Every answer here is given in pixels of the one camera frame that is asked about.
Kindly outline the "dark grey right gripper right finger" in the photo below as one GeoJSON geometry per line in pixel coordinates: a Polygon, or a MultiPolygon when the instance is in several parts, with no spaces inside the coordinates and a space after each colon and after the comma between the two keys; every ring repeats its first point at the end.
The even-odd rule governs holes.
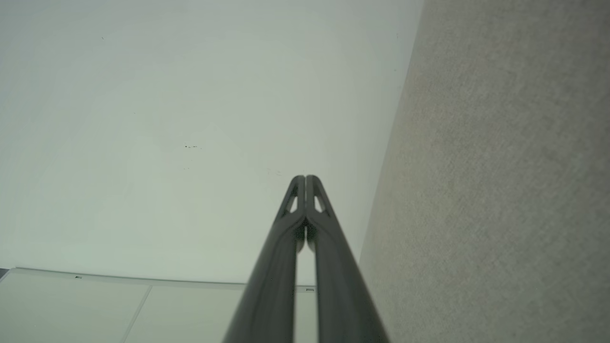
{"type": "Polygon", "coordinates": [[[319,343],[390,343],[322,181],[310,174],[305,183],[319,343]]]}

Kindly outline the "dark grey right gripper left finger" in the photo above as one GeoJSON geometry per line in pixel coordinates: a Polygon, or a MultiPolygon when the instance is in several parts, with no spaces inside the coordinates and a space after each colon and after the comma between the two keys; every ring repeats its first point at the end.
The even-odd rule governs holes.
{"type": "Polygon", "coordinates": [[[296,261],[305,241],[305,177],[294,177],[223,343],[292,343],[296,261]]]}

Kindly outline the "grey fabric sofa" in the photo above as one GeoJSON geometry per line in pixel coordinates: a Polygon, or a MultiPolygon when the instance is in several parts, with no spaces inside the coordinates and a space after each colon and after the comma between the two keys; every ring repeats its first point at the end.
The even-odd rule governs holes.
{"type": "Polygon", "coordinates": [[[391,343],[610,343],[610,0],[425,0],[359,264],[391,343]]]}

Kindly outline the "grey metal frame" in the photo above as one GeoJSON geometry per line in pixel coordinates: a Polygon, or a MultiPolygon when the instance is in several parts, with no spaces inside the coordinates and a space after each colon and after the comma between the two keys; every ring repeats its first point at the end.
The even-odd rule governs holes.
{"type": "Polygon", "coordinates": [[[222,343],[244,285],[15,268],[0,343],[222,343]]]}

